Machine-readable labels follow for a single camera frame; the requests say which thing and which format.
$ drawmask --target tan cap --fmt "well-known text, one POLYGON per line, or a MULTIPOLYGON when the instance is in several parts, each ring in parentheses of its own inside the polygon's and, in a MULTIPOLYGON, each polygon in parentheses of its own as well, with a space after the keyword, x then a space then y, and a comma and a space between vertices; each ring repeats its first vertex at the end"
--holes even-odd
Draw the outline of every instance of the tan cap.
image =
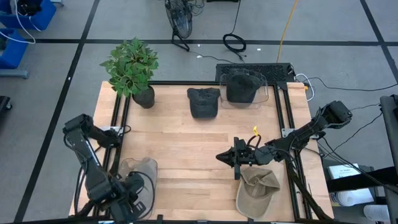
POLYGON ((248 218, 260 219, 266 214, 272 195, 279 189, 272 170, 248 167, 241 171, 236 208, 248 218))

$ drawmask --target floor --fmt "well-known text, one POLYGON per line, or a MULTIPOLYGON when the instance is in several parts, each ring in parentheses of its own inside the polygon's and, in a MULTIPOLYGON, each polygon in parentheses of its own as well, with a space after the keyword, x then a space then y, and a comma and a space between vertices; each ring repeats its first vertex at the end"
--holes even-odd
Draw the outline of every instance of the floor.
MULTIPOLYGON (((218 61, 197 58, 166 41, 172 30, 163 1, 64 2, 64 7, 57 6, 47 30, 32 31, 38 44, 28 46, 20 64, 30 78, 0 80, 0 95, 10 96, 14 105, 0 128, 0 223, 67 217, 78 163, 63 145, 62 126, 81 113, 93 115, 101 82, 108 79, 99 64, 123 39, 136 36, 158 51, 160 67, 154 80, 215 79, 218 61), (31 176, 34 168, 41 171, 31 176)), ((235 34, 248 42, 246 63, 276 61, 293 3, 242 2, 235 34)), ((232 2, 206 4, 203 13, 193 18, 188 38, 192 50, 238 63, 221 40, 233 28, 237 6, 232 2)), ((398 60, 397 7, 395 0, 299 1, 280 62, 290 62, 296 73, 320 77, 329 86, 372 89, 394 84, 398 79, 394 61, 398 60)), ((333 100, 356 108, 397 91, 329 90, 317 80, 312 83, 312 114, 333 100)), ((354 110, 352 122, 341 130, 327 131, 326 138, 335 147, 379 113, 377 106, 354 110)), ((351 162, 376 169, 392 165, 381 118, 338 152, 351 162)))

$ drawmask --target wooden tabletop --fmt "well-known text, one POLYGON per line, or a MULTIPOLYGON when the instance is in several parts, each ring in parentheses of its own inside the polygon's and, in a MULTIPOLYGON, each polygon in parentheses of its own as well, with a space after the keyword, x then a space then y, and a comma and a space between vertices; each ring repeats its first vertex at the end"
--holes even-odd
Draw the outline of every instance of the wooden tabletop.
MULTIPOLYGON (((235 205, 239 181, 234 180, 233 169, 217 161, 215 156, 227 151, 233 145, 234 137, 248 140, 253 136, 254 126, 257 126, 262 136, 261 144, 280 138, 272 87, 269 87, 267 101, 249 109, 236 109, 219 103, 217 117, 208 121, 192 118, 187 88, 218 86, 153 87, 155 105, 151 109, 143 109, 131 100, 127 124, 132 131, 124 136, 121 153, 121 162, 126 158, 151 157, 158 163, 155 206, 150 219, 163 214, 164 220, 247 220, 235 205)), ((288 83, 288 88, 294 123, 300 127, 311 119, 304 85, 288 83)), ((280 91, 279 95, 285 126, 288 127, 283 93, 280 91)), ((103 82, 94 115, 96 126, 109 126, 115 97, 111 85, 103 82)), ((123 101, 124 99, 119 110, 119 123, 123 101)), ((318 151, 315 141, 311 140, 307 147, 318 151)), ((104 150, 97 155, 102 161, 104 150)), ((320 157, 306 150, 302 151, 301 156, 307 189, 324 212, 333 217, 320 157)), ((260 167, 272 170, 281 186, 262 220, 294 221, 284 161, 272 161, 260 167)), ((297 198, 301 217, 304 217, 301 195, 297 194, 297 198)), ((86 189, 83 188, 79 209, 87 201, 86 189)))

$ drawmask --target yellow cable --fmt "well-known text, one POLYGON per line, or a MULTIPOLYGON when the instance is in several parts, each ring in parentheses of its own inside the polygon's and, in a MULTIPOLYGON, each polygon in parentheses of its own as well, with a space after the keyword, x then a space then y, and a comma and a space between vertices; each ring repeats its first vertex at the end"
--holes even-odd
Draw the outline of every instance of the yellow cable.
POLYGON ((283 44, 284 38, 285 38, 285 33, 286 33, 286 30, 287 30, 287 28, 288 28, 288 26, 289 26, 290 20, 292 19, 293 12, 294 12, 294 9, 296 8, 296 5, 297 5, 297 2, 298 2, 298 1, 299 1, 299 0, 295 0, 295 1, 294 1, 294 5, 293 5, 293 8, 292 8, 292 11, 290 12, 289 19, 287 20, 284 33, 282 34, 282 38, 280 39, 279 51, 278 51, 278 58, 276 59, 276 63, 278 63, 278 61, 279 61, 280 52, 282 51, 282 44, 283 44))

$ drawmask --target electric fan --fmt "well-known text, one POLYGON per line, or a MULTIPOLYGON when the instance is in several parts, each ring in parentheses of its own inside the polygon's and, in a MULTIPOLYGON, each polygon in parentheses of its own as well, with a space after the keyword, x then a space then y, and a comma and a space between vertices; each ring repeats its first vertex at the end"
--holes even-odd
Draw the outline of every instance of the electric fan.
POLYGON ((183 39, 192 32, 192 13, 188 7, 187 0, 165 0, 167 17, 173 29, 172 43, 189 52, 189 47, 183 39), (177 36, 184 46, 176 44, 174 37, 177 36))

